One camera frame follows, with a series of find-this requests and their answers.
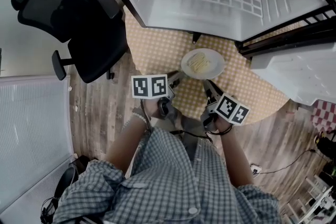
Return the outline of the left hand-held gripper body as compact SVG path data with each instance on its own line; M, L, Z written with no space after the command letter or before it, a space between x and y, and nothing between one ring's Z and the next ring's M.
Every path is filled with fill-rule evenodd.
M155 74L131 77L132 96L135 99L158 99L160 118L165 118L169 113L169 103L175 97L170 87L167 74Z

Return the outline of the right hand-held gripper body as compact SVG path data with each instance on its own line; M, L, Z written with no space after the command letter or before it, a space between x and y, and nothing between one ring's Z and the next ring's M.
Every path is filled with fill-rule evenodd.
M234 97L223 93L218 99L208 104L201 115L204 130L216 131L215 121L222 118L233 125L242 125L250 112L250 108L243 105Z

